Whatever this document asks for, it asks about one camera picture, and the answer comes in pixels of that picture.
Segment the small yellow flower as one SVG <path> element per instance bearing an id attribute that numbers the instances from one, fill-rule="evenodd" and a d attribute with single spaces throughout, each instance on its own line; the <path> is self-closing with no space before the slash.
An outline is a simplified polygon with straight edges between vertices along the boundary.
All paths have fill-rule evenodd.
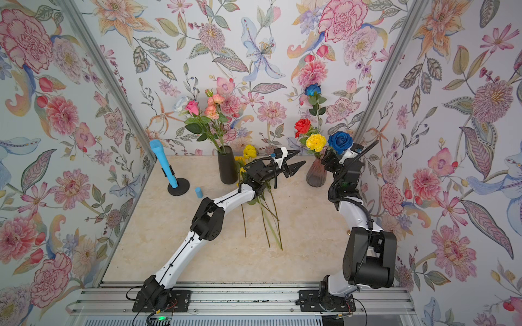
<path id="1" fill-rule="evenodd" d="M 320 153 L 327 144 L 327 139 L 321 134 L 311 134 L 305 141 L 307 148 L 315 153 Z"/>

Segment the large blue rose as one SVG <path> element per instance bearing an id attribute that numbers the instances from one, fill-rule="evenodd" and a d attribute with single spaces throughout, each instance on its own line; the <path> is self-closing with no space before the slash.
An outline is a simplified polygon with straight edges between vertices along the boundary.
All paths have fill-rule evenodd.
<path id="1" fill-rule="evenodd" d="M 328 145 L 338 155 L 343 155 L 353 145 L 353 138 L 350 134 L 337 131 L 328 138 Z"/>

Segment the orange yellow sunflower vase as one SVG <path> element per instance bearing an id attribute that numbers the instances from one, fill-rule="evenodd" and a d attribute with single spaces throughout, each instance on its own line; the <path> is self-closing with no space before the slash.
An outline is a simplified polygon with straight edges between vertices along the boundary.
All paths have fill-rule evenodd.
<path id="1" fill-rule="evenodd" d="M 238 179 L 237 186 L 239 186 L 241 184 L 241 182 L 243 181 L 243 173 L 244 173 L 244 166 L 246 165 L 246 160 L 244 159 L 243 156 L 235 156 L 235 165 L 236 165 L 237 179 Z M 245 234 L 245 237 L 247 237 L 246 218 L 245 218 L 243 206 L 241 206 L 241 212 L 242 212 L 242 216 L 243 216 L 244 234 Z"/>

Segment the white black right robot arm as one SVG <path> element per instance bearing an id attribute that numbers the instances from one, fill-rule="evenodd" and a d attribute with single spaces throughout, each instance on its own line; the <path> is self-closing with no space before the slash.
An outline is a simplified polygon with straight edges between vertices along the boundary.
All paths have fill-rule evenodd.
<path id="1" fill-rule="evenodd" d="M 346 158 L 339 158 L 329 151 L 322 159 L 325 170 L 334 177 L 328 200 L 352 229 L 341 271 L 325 276 L 320 283 L 321 300 L 349 296 L 361 286 L 380 289 L 394 284 L 397 238 L 377 226 L 365 207 L 358 190 L 362 155 L 350 150 L 346 154 Z"/>

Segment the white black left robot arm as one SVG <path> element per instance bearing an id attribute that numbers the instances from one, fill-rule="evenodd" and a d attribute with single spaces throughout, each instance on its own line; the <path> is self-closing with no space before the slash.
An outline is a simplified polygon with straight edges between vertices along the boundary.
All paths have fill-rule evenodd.
<path id="1" fill-rule="evenodd" d="M 305 163 L 288 164 L 288 160 L 298 154 L 296 149 L 277 148 L 270 156 L 246 164 L 246 179 L 236 190 L 219 198 L 202 199 L 183 243 L 155 275 L 144 281 L 134 302 L 154 311 L 165 309 L 178 278 L 201 248 L 220 235 L 226 215 L 260 197 L 270 182 L 277 186 L 279 175 L 286 178 L 295 175 Z"/>

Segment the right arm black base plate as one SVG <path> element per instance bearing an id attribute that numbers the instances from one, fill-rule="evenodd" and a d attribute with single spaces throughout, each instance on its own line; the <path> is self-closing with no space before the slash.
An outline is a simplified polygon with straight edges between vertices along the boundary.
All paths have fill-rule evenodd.
<path id="1" fill-rule="evenodd" d="M 329 293 L 320 295 L 319 290 L 300 290 L 295 304 L 301 312 L 353 313 L 357 311 L 352 295 L 348 297 L 332 296 Z"/>

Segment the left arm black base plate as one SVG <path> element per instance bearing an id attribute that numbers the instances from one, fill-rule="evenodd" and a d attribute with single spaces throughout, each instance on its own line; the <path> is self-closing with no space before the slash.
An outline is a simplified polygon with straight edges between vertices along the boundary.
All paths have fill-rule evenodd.
<path id="1" fill-rule="evenodd" d="M 166 290 L 158 297 L 148 299 L 143 291 L 137 294 L 132 312 L 188 312 L 190 290 Z"/>

